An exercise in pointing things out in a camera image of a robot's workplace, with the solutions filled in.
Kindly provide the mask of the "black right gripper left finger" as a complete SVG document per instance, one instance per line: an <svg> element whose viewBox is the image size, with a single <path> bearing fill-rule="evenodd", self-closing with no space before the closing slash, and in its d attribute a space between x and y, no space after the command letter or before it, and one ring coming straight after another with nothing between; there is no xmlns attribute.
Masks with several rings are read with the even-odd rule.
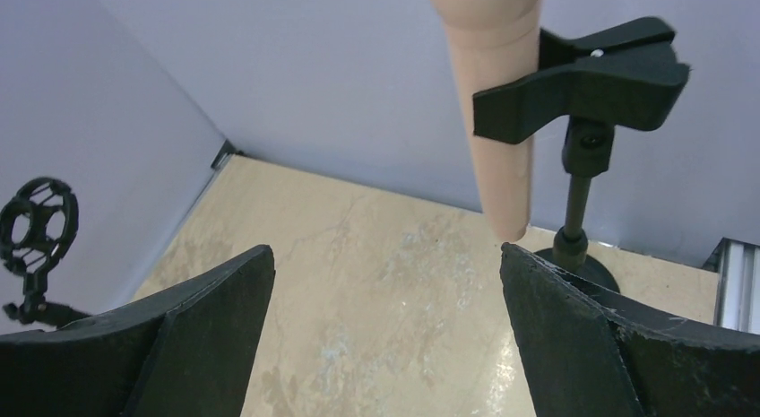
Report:
<svg viewBox="0 0 760 417"><path fill-rule="evenodd" d="M238 416L275 280L258 245L56 331L1 338L4 416Z"/></svg>

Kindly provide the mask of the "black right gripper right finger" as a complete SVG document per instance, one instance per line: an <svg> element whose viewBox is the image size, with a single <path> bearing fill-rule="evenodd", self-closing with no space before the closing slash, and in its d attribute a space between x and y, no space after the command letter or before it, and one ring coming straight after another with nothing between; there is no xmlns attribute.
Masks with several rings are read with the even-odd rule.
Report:
<svg viewBox="0 0 760 417"><path fill-rule="evenodd" d="M537 415L758 415L756 334L649 307L510 243L500 277Z"/></svg>

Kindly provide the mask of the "black tripod mic stand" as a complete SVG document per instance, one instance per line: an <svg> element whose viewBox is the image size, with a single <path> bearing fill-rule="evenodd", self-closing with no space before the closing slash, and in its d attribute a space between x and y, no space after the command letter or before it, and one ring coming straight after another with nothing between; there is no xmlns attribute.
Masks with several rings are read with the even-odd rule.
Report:
<svg viewBox="0 0 760 417"><path fill-rule="evenodd" d="M77 197L56 178L28 181L2 208L1 260L8 272L23 279L23 302L3 305L9 319L61 328L90 316L46 298L48 275L69 251L78 229Z"/></svg>

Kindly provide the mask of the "round-base mic stand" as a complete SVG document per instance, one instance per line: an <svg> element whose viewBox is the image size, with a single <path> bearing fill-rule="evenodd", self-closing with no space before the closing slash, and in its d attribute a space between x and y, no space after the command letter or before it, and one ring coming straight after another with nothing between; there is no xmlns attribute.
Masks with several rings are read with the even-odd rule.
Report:
<svg viewBox="0 0 760 417"><path fill-rule="evenodd" d="M619 287L588 254L583 229L592 180L608 171L617 126L659 129L687 85L690 67L678 60L675 30L647 16L576 39L540 32L539 69L503 86L521 101L522 134L533 136L567 117L562 164L570 177L563 226L539 256L611 291Z"/></svg>

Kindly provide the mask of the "beige pink microphone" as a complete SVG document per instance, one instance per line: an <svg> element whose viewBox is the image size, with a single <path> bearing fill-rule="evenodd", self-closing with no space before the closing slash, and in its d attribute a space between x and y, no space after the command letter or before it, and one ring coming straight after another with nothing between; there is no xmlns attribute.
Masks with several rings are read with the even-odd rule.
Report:
<svg viewBox="0 0 760 417"><path fill-rule="evenodd" d="M523 105L501 88L537 71L542 0L430 0L447 40L479 200L502 242L531 216L532 139Z"/></svg>

